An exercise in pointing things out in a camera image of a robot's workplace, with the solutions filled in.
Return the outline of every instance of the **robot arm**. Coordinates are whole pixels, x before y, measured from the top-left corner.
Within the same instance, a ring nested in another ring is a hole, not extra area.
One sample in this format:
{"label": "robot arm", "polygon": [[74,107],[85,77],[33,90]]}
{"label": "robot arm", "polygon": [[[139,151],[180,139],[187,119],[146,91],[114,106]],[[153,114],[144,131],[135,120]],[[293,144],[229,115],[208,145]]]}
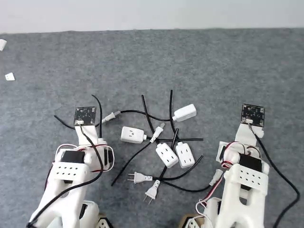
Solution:
{"label": "robot arm", "polygon": [[110,170],[110,163],[112,167],[114,159],[109,159],[109,151],[113,153],[113,149],[97,136],[95,111],[96,107],[76,108],[75,129],[79,146],[60,149],[56,154],[45,192],[28,227],[98,227],[98,206],[94,202],[84,201],[85,193],[89,183],[97,180],[103,171]]}
{"label": "robot arm", "polygon": [[252,133],[263,137],[264,110],[244,104],[235,141],[219,143],[216,161],[227,169],[225,186],[222,199],[205,201],[208,219],[203,228],[264,228],[269,165],[261,159]]}

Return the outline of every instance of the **gray carpet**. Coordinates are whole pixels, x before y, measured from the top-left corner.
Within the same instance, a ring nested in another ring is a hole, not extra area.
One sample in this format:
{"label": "gray carpet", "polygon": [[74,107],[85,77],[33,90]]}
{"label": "gray carpet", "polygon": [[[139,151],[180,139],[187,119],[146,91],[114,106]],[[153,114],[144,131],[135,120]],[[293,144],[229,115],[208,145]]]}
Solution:
{"label": "gray carpet", "polygon": [[[62,143],[77,143],[76,133],[53,115],[72,124],[76,106],[96,105],[91,94],[101,99],[105,114],[143,110],[140,95],[145,94],[150,113],[167,118],[170,89],[174,109],[194,103],[198,115],[176,124],[180,137],[205,139],[189,143],[194,156],[204,154],[204,160],[174,182],[189,189],[206,186],[219,167],[218,143],[234,139],[242,103],[266,106],[265,146],[304,192],[304,29],[62,32],[0,38],[8,41],[0,52],[0,227],[25,226],[42,196],[55,149]],[[5,80],[9,72],[14,72],[16,81]],[[144,192],[152,183],[126,181],[127,173],[134,171],[161,173],[163,163],[155,145],[110,187],[121,166],[143,146],[120,141],[124,125],[151,135],[141,114],[121,114],[106,123],[104,138],[115,149],[117,162],[89,187],[86,199],[97,202],[116,228],[177,227],[184,214],[194,212],[204,193],[161,185],[157,199],[147,205]],[[162,137],[172,136],[166,125]],[[182,172],[176,165],[166,176]],[[221,196],[222,188],[216,196]],[[272,169],[266,228],[294,198]],[[304,227],[303,201],[286,214],[280,227]]]}

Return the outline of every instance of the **electrical outlet socket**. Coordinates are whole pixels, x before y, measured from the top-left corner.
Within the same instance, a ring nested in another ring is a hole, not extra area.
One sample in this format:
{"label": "electrical outlet socket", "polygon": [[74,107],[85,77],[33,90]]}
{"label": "electrical outlet socket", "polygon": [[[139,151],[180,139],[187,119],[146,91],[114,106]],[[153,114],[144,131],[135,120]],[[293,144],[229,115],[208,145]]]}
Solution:
{"label": "electrical outlet socket", "polygon": [[179,158],[173,152],[173,150],[166,143],[158,144],[156,148],[158,156],[161,158],[162,162],[171,168],[173,165],[179,162]]}
{"label": "electrical outlet socket", "polygon": [[192,151],[187,143],[177,143],[175,151],[179,157],[180,166],[183,169],[192,166],[195,163]]}
{"label": "electrical outlet socket", "polygon": [[147,136],[144,134],[143,130],[126,126],[123,127],[122,135],[120,137],[121,141],[127,143],[142,143],[146,139]]}

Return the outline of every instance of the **black cable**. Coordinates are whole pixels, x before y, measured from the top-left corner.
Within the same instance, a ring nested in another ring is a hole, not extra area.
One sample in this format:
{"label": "black cable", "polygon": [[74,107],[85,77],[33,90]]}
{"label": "black cable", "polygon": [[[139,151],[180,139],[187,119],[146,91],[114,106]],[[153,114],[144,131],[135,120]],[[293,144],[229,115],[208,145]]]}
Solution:
{"label": "black cable", "polygon": [[[138,110],[122,110],[120,111],[120,113],[140,113],[140,114],[144,114],[145,115],[145,112],[142,112],[142,111],[138,111]],[[159,120],[159,121],[163,121],[163,122],[169,122],[170,119],[161,119],[161,118],[157,118],[155,116],[152,116],[150,114],[148,114],[148,116],[154,120]]]}
{"label": "black cable", "polygon": [[263,145],[262,141],[260,140],[260,138],[253,132],[251,126],[249,125],[249,128],[251,129],[252,133],[255,135],[256,137],[256,140],[258,141],[258,143],[261,145],[263,151],[264,151],[264,154],[266,155],[268,161],[270,162],[271,166],[275,169],[275,171],[290,185],[290,187],[293,188],[293,190],[296,192],[296,198],[295,200],[293,200],[278,216],[278,218],[276,219],[275,221],[275,224],[274,224],[274,228],[277,228],[281,219],[283,218],[284,214],[291,208],[293,207],[299,200],[300,200],[300,197],[301,197],[301,194],[299,192],[299,190],[296,188],[296,186],[286,177],[284,176],[283,173],[281,173],[281,171],[277,168],[277,166],[274,164],[274,162],[271,160],[265,146]]}
{"label": "black cable", "polygon": [[149,114],[148,114],[148,110],[147,110],[147,105],[146,105],[146,102],[145,102],[145,100],[144,100],[144,96],[143,96],[143,95],[142,95],[142,104],[143,104],[144,113],[145,113],[145,115],[146,115],[146,118],[147,118],[149,127],[150,127],[150,129],[151,129],[151,132],[154,134],[155,130],[154,130],[154,127],[153,127],[153,125],[152,125],[152,123],[151,123],[151,120],[150,120],[150,118],[149,118]]}
{"label": "black cable", "polygon": [[96,155],[97,155],[97,158],[98,158],[98,161],[100,163],[100,172],[99,174],[94,177],[93,179],[87,181],[87,182],[84,182],[84,183],[81,183],[81,184],[78,184],[78,185],[74,185],[72,187],[69,187],[65,190],[63,190],[61,193],[59,193],[57,196],[55,196],[49,203],[47,203],[37,214],[36,216],[32,219],[31,222],[29,222],[27,224],[27,227],[30,228],[30,227],[34,227],[34,223],[37,221],[37,219],[39,218],[39,216],[52,204],[54,203],[57,199],[59,199],[61,196],[63,196],[64,194],[66,194],[67,192],[73,190],[73,189],[76,189],[76,188],[80,188],[80,187],[83,187],[85,185],[88,185],[88,184],[91,184],[93,182],[95,182],[96,180],[98,180],[98,178],[100,178],[101,174],[103,173],[104,171],[104,165],[103,165],[103,162],[100,158],[100,155],[98,153],[98,150],[96,149],[96,146],[93,144],[92,140],[83,132],[82,130],[82,126],[80,126],[80,129],[81,129],[81,132],[82,134],[86,137],[86,139],[90,142],[90,144],[92,145],[93,149],[95,150],[96,152]]}
{"label": "black cable", "polygon": [[142,147],[138,152],[136,152],[128,161],[127,163],[123,166],[123,168],[119,171],[118,175],[115,177],[115,179],[113,180],[111,186],[113,186],[115,184],[115,182],[117,181],[117,179],[120,177],[120,175],[123,173],[123,171],[125,170],[125,168],[127,168],[128,164],[133,160],[133,158],[136,157],[136,155],[138,155],[141,151],[143,151],[144,149],[146,149],[149,145],[151,145],[151,142],[148,142],[144,147]]}
{"label": "black cable", "polygon": [[199,157],[199,159],[192,165],[192,167],[190,169],[188,169],[187,171],[185,171],[183,174],[177,176],[177,177],[168,177],[168,178],[165,178],[165,177],[153,177],[153,180],[160,180],[160,181],[173,181],[173,180],[177,180],[179,178],[182,178],[183,176],[187,175],[189,172],[191,172],[197,165],[198,163],[203,159],[203,155],[201,155]]}
{"label": "black cable", "polygon": [[72,126],[67,125],[67,124],[66,124],[62,119],[60,119],[58,116],[54,115],[54,117],[55,117],[56,119],[58,119],[59,122],[61,122],[61,123],[62,123],[64,126],[66,126],[67,128],[72,129],[72,130],[75,130],[75,127],[72,127]]}
{"label": "black cable", "polygon": [[[160,142],[172,142],[173,139],[159,139],[158,138],[158,141]],[[176,139],[177,142],[184,142],[184,141],[204,141],[203,138],[179,138],[179,139]]]}
{"label": "black cable", "polygon": [[[99,118],[99,122],[101,123],[102,119],[103,119],[103,109],[101,107],[100,101],[98,100],[98,98],[94,95],[92,95],[92,97],[94,97],[96,99],[96,101],[98,102],[99,105],[99,113],[100,113],[100,118]],[[103,137],[103,132],[102,132],[102,124],[99,125],[99,138]]]}
{"label": "black cable", "polygon": [[192,193],[206,191],[207,189],[209,189],[209,188],[211,187],[211,185],[208,185],[208,186],[206,186],[206,187],[204,187],[204,188],[202,188],[202,189],[189,190],[189,189],[184,189],[184,188],[182,188],[182,187],[179,187],[179,186],[177,186],[177,185],[175,185],[175,184],[171,184],[171,183],[166,182],[166,181],[164,181],[164,180],[163,180],[163,181],[161,180],[161,183],[164,183],[164,184],[166,184],[166,185],[172,186],[172,187],[174,187],[174,188],[176,188],[176,189],[179,189],[179,190],[182,190],[182,191],[187,191],[187,192],[192,192]]}
{"label": "black cable", "polygon": [[172,97],[173,97],[173,90],[170,90],[170,101],[169,101],[169,118],[170,118],[170,125],[173,130],[173,133],[175,133],[175,127],[173,123],[173,118],[172,118]]}

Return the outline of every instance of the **white bracket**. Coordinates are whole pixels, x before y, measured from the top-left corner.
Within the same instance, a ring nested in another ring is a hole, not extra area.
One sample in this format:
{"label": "white bracket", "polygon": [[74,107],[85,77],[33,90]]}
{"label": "white bracket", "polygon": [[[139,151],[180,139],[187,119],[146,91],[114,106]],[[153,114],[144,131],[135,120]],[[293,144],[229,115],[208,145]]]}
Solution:
{"label": "white bracket", "polygon": [[[91,145],[91,143],[82,134],[80,126],[75,126],[75,130],[78,136],[79,145]],[[94,125],[82,126],[82,130],[92,140],[93,144],[98,144],[98,135]]]}
{"label": "white bracket", "polygon": [[[259,138],[263,138],[264,131],[262,127],[252,126],[252,130]],[[245,123],[241,123],[239,125],[235,141],[252,146],[255,146],[257,143],[256,137],[253,135],[248,124]]]}
{"label": "white bracket", "polygon": [[[235,223],[242,228],[264,228],[268,176],[235,164],[225,172],[224,178],[223,199],[215,228],[230,228]],[[242,184],[251,189],[241,189]],[[246,199],[246,204],[243,204],[240,198]]]}

